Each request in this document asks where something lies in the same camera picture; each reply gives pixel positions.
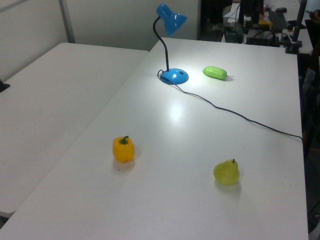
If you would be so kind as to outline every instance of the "cable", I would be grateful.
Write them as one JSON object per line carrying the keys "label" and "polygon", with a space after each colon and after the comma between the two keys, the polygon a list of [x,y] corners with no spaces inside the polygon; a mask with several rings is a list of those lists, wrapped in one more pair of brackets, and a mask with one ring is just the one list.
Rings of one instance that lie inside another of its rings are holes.
{"label": "cable", "polygon": [[237,23],[237,14],[238,14],[238,8],[240,7],[240,5],[236,8],[236,12],[235,12],[235,19],[234,19],[234,27],[236,27],[236,23]]}
{"label": "cable", "polygon": [[[158,71],[158,73],[157,73],[157,76],[158,76],[159,79],[160,79],[159,73],[160,73],[161,71],[163,72],[163,70],[160,69],[160,70]],[[249,119],[249,118],[247,118],[247,117],[245,117],[245,116],[243,116],[243,115],[241,115],[240,113],[237,113],[237,112],[235,112],[235,111],[229,110],[229,109],[227,109],[227,108],[223,108],[223,107],[216,106],[216,105],[214,105],[212,102],[210,102],[209,100],[205,99],[204,97],[202,97],[202,96],[200,96],[200,95],[197,95],[197,94],[194,94],[194,93],[191,93],[191,92],[186,92],[186,91],[182,90],[178,85],[176,85],[176,84],[175,84],[174,82],[172,82],[171,80],[168,79],[168,81],[170,81],[170,82],[174,85],[174,86],[173,86],[173,85],[168,84],[170,87],[173,87],[173,88],[179,90],[180,92],[182,92],[182,93],[184,93],[184,94],[186,94],[186,95],[190,95],[190,96],[193,96],[193,97],[195,97],[195,98],[201,99],[201,100],[207,102],[208,104],[212,105],[212,106],[215,107],[216,109],[223,110],[223,111],[227,111],[227,112],[229,112],[229,113],[238,115],[239,117],[247,120],[248,122],[251,122],[251,123],[254,123],[254,124],[258,124],[258,125],[260,125],[260,126],[262,126],[262,127],[265,127],[265,128],[267,128],[267,129],[270,129],[270,130],[275,131],[275,132],[280,133],[280,134],[284,134],[284,135],[292,136],[292,137],[295,137],[295,138],[299,138],[299,139],[301,139],[301,141],[303,141],[302,137],[300,137],[300,136],[298,136],[298,135],[293,135],[293,134],[290,134],[290,133],[287,133],[287,132],[284,132],[284,131],[277,130],[277,129],[275,129],[275,128],[272,128],[272,127],[270,127],[270,126],[264,125],[264,124],[262,124],[262,123],[260,123],[260,122],[255,121],[255,120],[251,120],[251,119]]]}
{"label": "cable", "polygon": [[239,7],[240,7],[240,4],[239,4],[239,6],[234,10],[234,12],[233,12],[230,16],[228,16],[228,18],[226,19],[226,21],[228,21],[229,18],[231,18],[231,16],[232,16],[233,14],[235,14],[235,12],[238,10]]}

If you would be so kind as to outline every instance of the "black lamp neck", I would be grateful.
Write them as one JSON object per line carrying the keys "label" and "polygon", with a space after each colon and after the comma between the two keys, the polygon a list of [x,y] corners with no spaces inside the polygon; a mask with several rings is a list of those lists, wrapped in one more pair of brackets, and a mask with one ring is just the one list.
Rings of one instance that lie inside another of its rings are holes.
{"label": "black lamp neck", "polygon": [[158,16],[157,19],[154,21],[154,23],[153,23],[153,31],[154,31],[155,35],[158,37],[158,39],[162,42],[162,44],[164,46],[166,71],[169,72],[168,49],[167,49],[167,46],[166,46],[165,42],[162,40],[162,38],[160,37],[160,35],[156,31],[156,23],[158,22],[159,19],[160,19],[160,16]]}

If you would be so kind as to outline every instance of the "white wall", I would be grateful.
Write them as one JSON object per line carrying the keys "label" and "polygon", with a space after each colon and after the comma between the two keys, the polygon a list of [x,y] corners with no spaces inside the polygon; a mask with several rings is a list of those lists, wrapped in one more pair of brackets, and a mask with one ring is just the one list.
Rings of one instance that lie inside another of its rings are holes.
{"label": "white wall", "polygon": [[[188,17],[172,36],[197,39],[201,0],[64,0],[77,44],[151,50],[158,41],[153,32],[156,8],[166,3]],[[156,29],[166,37],[163,21]]]}
{"label": "white wall", "polygon": [[0,12],[0,79],[7,80],[64,42],[58,0],[28,0]]}

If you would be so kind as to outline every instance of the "white table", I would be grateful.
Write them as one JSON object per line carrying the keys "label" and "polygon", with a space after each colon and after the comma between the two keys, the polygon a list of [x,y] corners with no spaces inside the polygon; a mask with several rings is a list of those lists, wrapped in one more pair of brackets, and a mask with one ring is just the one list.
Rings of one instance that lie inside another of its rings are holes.
{"label": "white table", "polygon": [[[301,135],[295,55],[164,41],[170,66],[189,74],[180,85],[185,91]],[[202,73],[208,65],[234,77],[209,78]],[[158,80],[161,68],[158,42],[0,230],[0,240],[308,239],[301,141],[179,92]],[[113,139],[123,135],[135,143],[134,162],[114,161]],[[240,180],[225,187],[213,169],[231,158]]]}
{"label": "white table", "polygon": [[148,54],[62,43],[0,93],[0,216],[10,217]]}

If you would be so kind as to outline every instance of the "blue desk lamp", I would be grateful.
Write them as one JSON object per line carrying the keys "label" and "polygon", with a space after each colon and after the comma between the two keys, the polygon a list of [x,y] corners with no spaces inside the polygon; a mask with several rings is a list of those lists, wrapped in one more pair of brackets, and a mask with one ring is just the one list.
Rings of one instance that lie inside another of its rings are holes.
{"label": "blue desk lamp", "polygon": [[174,34],[181,25],[187,20],[187,17],[179,14],[174,13],[170,10],[170,8],[166,4],[160,4],[157,9],[156,13],[159,15],[157,19],[153,23],[153,31],[158,39],[162,42],[165,50],[165,61],[166,61],[166,71],[163,71],[160,79],[162,82],[166,84],[183,84],[188,79],[188,74],[179,68],[170,68],[169,69],[169,60],[168,60],[168,49],[165,42],[161,39],[159,34],[156,31],[156,23],[159,19],[164,21],[165,31],[168,36]]}

